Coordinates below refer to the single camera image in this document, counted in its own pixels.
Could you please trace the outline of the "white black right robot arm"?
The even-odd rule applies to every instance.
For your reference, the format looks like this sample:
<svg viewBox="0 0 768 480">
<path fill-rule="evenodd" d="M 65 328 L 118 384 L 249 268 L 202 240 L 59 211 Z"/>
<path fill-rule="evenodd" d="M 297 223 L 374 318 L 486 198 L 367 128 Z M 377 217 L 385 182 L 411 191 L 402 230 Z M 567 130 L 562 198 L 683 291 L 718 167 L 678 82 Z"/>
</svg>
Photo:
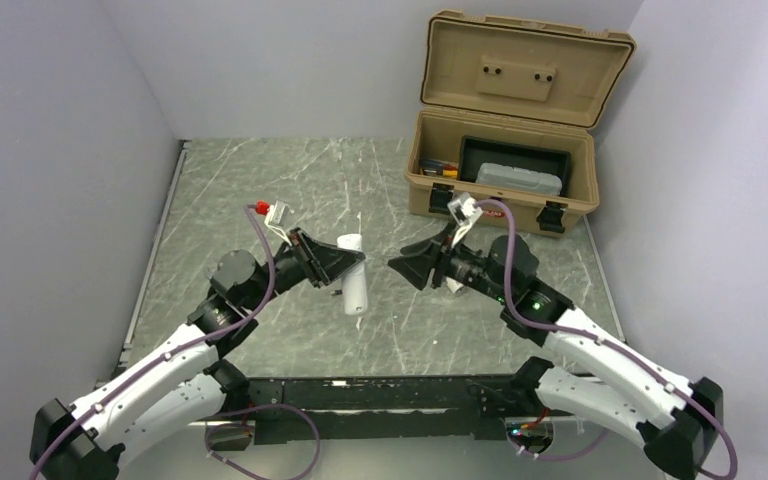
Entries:
<svg viewBox="0 0 768 480">
<path fill-rule="evenodd" d="M 599 327 L 539 279 L 539 261 L 520 236 L 497 237 L 487 253 L 454 240 L 449 224 L 402 248 L 388 265 L 418 290 L 450 278 L 498 301 L 501 319 L 517 336 L 566 356 L 599 380 L 581 382 L 548 360 L 528 360 L 510 383 L 517 411 L 534 415 L 548 408 L 582 416 L 633 442 L 674 479 L 705 474 L 703 464 L 723 430 L 718 383 L 672 372 Z"/>
</svg>

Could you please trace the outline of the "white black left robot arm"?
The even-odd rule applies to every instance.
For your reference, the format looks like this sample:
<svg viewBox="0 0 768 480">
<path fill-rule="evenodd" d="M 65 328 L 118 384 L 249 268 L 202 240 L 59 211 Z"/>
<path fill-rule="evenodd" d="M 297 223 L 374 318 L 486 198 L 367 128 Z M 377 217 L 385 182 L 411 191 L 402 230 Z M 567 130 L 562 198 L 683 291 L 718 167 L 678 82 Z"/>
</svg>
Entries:
<svg viewBox="0 0 768 480">
<path fill-rule="evenodd" d="M 332 284 L 364 259 L 359 247 L 320 242 L 300 228 L 265 263 L 246 250 L 225 254 L 206 298 L 160 346 L 93 392 L 37 411 L 31 478 L 115 479 L 188 424 L 239 417 L 250 383 L 226 356 L 257 328 L 259 312 L 301 282 Z"/>
</svg>

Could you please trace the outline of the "white remote control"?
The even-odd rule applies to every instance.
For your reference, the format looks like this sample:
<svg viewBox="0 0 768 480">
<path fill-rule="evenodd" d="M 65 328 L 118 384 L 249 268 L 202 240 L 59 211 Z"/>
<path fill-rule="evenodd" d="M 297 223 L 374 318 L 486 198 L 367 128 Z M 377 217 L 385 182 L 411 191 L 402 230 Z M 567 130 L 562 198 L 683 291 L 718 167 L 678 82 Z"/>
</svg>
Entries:
<svg viewBox="0 0 768 480">
<path fill-rule="evenodd" d="M 344 234 L 337 238 L 337 246 L 356 252 L 363 252 L 361 234 Z M 365 271 L 365 261 L 352 267 L 341 282 L 344 313 L 350 316 L 360 316 L 368 308 L 368 292 Z"/>
</svg>

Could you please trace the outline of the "white pipe elbow fitting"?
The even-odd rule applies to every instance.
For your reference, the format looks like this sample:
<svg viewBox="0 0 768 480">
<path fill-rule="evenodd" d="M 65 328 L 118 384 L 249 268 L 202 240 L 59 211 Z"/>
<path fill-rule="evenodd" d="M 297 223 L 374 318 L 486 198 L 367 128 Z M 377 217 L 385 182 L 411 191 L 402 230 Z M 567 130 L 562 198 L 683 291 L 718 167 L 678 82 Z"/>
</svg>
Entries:
<svg viewBox="0 0 768 480">
<path fill-rule="evenodd" d="M 466 289 L 466 287 L 462 283 L 452 278 L 446 278 L 445 285 L 448 288 L 448 290 L 455 296 L 462 295 Z"/>
</svg>

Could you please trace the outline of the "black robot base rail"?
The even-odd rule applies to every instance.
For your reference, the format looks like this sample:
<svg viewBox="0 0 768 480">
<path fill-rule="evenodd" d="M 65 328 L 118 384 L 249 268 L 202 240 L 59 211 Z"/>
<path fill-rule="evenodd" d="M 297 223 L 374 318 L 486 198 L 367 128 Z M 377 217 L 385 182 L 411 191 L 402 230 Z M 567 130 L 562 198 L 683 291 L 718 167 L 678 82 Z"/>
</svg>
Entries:
<svg viewBox="0 0 768 480">
<path fill-rule="evenodd" d="M 220 411 L 244 416 L 258 445 L 294 440 L 470 436 L 546 422 L 549 410 L 510 374 L 248 378 Z"/>
</svg>

